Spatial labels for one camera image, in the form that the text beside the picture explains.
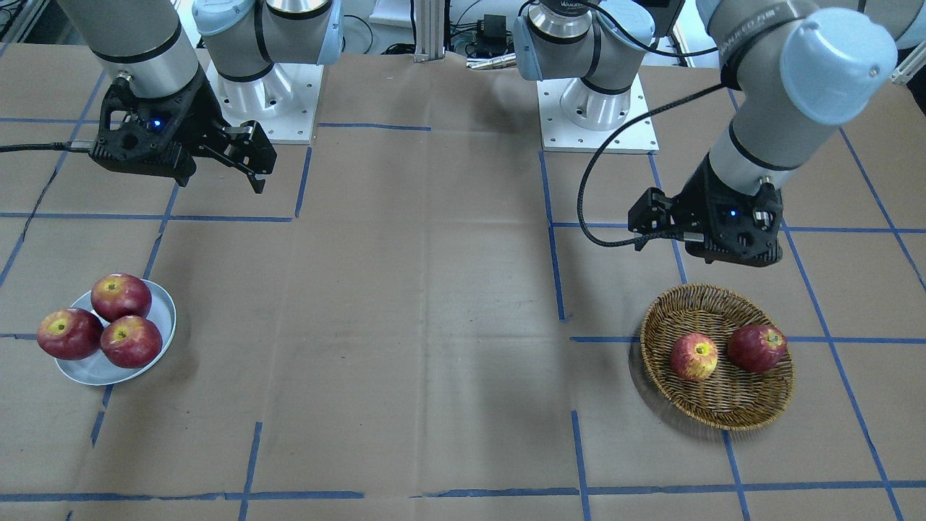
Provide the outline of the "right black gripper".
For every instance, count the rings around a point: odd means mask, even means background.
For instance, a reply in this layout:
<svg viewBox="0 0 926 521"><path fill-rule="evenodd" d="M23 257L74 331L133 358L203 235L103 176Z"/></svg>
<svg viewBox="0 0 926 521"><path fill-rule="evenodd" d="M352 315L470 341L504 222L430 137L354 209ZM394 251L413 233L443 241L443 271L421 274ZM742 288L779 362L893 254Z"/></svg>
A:
<svg viewBox="0 0 926 521"><path fill-rule="evenodd" d="M171 167L171 177L186 187L196 172L196 157L212 158L245 175L262 194L278 154L257 121L229 126L204 69L176 93L142 98L122 70L103 96L103 167Z"/></svg>

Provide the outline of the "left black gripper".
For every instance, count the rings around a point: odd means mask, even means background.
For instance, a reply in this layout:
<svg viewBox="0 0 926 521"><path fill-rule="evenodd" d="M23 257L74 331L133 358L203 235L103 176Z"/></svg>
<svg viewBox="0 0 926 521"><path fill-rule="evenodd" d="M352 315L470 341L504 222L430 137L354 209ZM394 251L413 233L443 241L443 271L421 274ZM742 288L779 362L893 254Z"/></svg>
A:
<svg viewBox="0 0 926 521"><path fill-rule="evenodd" d="M715 243L757 243L766 238L768 225L755 218L755 195L728 187L715 173L708 156L695 169L674 202L659 188L648 188L628 212L634 250L639 252L651 240L684 240L684 230L674 223L698 221L705 237Z"/></svg>

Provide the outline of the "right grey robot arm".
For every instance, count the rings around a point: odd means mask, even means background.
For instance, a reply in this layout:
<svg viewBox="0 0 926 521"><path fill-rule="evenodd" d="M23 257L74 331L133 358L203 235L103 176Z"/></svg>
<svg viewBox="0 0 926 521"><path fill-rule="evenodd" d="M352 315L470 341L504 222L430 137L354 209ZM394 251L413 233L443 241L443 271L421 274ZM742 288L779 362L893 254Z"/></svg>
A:
<svg viewBox="0 0 926 521"><path fill-rule="evenodd" d="M213 87L171 2L59 6L112 79L96 138L82 150L109 171L180 187L196 158L211 158L263 192L277 158L264 122L297 96L281 65L328 65L341 55L340 1L195 1Z"/></svg>

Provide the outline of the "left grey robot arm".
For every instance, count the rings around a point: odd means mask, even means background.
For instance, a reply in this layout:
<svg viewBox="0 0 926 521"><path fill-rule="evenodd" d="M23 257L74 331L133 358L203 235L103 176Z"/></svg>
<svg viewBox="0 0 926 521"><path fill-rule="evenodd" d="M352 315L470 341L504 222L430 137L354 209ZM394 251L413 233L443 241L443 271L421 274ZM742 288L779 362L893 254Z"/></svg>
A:
<svg viewBox="0 0 926 521"><path fill-rule="evenodd" d="M583 197L606 146L644 117L623 114L647 53L658 52L654 9L672 1L527 1L514 25L518 70L526 80L568 79L561 106L579 127L607 132L577 194ZM899 50L924 42L922 1L698 1L714 42L720 82L690 102L730 88L745 102L682 191L650 188L628 213L629 244L684 242L707 263L765 266L781 258L781 187L888 80Z"/></svg>

